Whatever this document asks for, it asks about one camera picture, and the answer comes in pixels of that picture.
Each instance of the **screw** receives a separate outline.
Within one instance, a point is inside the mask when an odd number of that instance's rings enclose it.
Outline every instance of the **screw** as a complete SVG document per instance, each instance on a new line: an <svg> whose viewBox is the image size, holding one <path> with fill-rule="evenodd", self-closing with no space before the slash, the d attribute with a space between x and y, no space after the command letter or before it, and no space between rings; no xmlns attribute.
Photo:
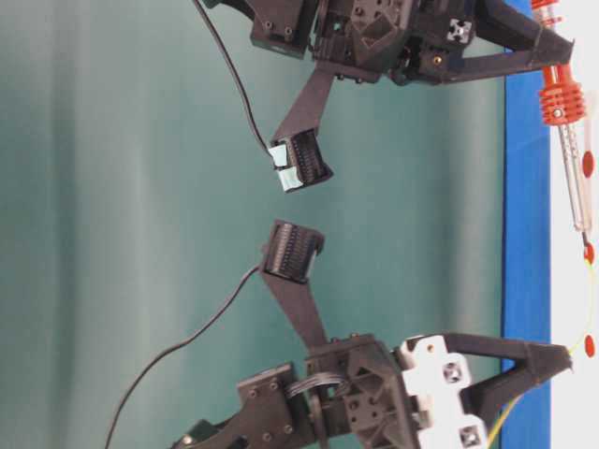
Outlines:
<svg viewBox="0 0 599 449"><path fill-rule="evenodd" d="M443 375L448 384L455 384L461 380L461 369L457 363L448 363L443 367Z"/></svg>
<svg viewBox="0 0 599 449"><path fill-rule="evenodd" d="M480 445L478 430L474 426L460 429L461 445L465 448Z"/></svg>
<svg viewBox="0 0 599 449"><path fill-rule="evenodd" d="M290 26L285 27L285 40L289 42L291 40L291 35L293 35L293 28Z"/></svg>

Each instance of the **yellow wire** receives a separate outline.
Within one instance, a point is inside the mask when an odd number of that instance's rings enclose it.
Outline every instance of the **yellow wire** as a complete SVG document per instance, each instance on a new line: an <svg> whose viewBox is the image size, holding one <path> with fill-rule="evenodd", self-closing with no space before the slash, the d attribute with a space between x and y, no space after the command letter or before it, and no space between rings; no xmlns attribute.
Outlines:
<svg viewBox="0 0 599 449"><path fill-rule="evenodd" d="M568 352L570 354L573 354L578 349L578 347L580 346L580 344L584 341L585 337L587 335L589 335L589 333L591 332L592 318L593 318L594 313L595 313L595 272L592 269L591 262L589 262L587 259L585 259L585 261L587 262L587 267L589 268L589 275L591 277L591 306L590 306L590 310L589 310L589 319L587 321L586 327L584 328L584 330L580 334L580 337L578 337L578 340L575 343L575 345L572 346L570 349L568 349Z"/></svg>
<svg viewBox="0 0 599 449"><path fill-rule="evenodd" d="M493 442L497 438L497 435L499 435L499 432L502 429L502 426L504 425L507 416L509 416L509 414L512 413L512 410L514 409L514 407L516 407L516 404L518 404L520 398L521 396L512 399L509 402L509 404L507 404L507 407L505 407L505 410L502 412L502 414L499 416L499 419L495 422L495 425L489 432L489 445L487 446L488 448L490 448L493 445Z"/></svg>
<svg viewBox="0 0 599 449"><path fill-rule="evenodd" d="M592 318L594 316L594 310L595 310L595 272L592 269L591 262L588 261L587 259L585 259L585 261L587 262L587 266L589 267L589 274L591 277L591 310L589 311L589 320L587 322L586 328L584 329L582 334L580 334L580 337L578 338L576 344L574 346L572 346L570 349L568 349L568 353L570 353L570 355L573 354L578 349L580 344L584 341L585 337L587 335L589 335L591 328L592 328ZM518 396L517 398L512 399L509 402L509 404L507 404L507 407L505 407L504 411L502 412L502 414L499 416L499 418L493 425L492 429L489 432L489 438L488 438L489 444L487 445L487 447L489 449L493 445L493 442L497 438L497 435L499 435L499 432L501 431L505 420L507 419L509 414L512 413L512 410L514 410L514 407L516 407L516 404L518 404L518 402L521 398L522 398L522 396Z"/></svg>

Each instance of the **white 3d-printed part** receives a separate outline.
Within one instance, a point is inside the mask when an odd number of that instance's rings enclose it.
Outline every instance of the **white 3d-printed part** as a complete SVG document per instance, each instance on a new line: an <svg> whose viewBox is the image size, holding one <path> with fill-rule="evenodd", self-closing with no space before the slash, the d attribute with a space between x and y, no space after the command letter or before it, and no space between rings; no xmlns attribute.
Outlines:
<svg viewBox="0 0 599 449"><path fill-rule="evenodd" d="M303 182L298 178L298 169L296 167L286 168L285 170L277 171L283 190L296 189L303 185Z"/></svg>
<svg viewBox="0 0 599 449"><path fill-rule="evenodd" d="M416 396L421 426L422 449L486 449L487 430L483 421L465 414L460 391L472 383L466 358L448 353L441 336L419 340L412 351L401 348L408 366L403 381L409 396Z"/></svg>
<svg viewBox="0 0 599 449"><path fill-rule="evenodd" d="M272 162L276 167L286 167L287 163L287 146L283 143L276 147L269 148L269 153L272 156Z"/></svg>

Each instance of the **blue edge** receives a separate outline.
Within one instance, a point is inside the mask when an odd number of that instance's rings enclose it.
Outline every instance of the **blue edge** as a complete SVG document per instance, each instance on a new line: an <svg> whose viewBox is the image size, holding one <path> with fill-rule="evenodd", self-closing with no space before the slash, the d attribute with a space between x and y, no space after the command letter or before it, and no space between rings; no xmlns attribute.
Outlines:
<svg viewBox="0 0 599 449"><path fill-rule="evenodd" d="M506 3L531 14L530 0ZM542 83L540 73L505 81L502 332L506 338L549 342L549 131L536 94ZM504 424L502 449L548 449L550 401L548 384L525 395Z"/></svg>

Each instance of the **teal wall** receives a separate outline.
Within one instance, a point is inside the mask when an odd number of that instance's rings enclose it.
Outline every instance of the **teal wall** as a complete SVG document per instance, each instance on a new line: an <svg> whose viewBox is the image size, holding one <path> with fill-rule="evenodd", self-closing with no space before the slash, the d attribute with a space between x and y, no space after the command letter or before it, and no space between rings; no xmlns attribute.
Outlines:
<svg viewBox="0 0 599 449"><path fill-rule="evenodd" d="M211 13L269 138L313 64ZM330 336L499 335L501 80L337 82L320 134L336 175L284 195L191 2L7 0L0 66L3 447L100 447L125 386L216 310L274 218L327 236L313 290ZM303 355L251 280L141 385L113 447L167 447L236 411L238 380Z"/></svg>

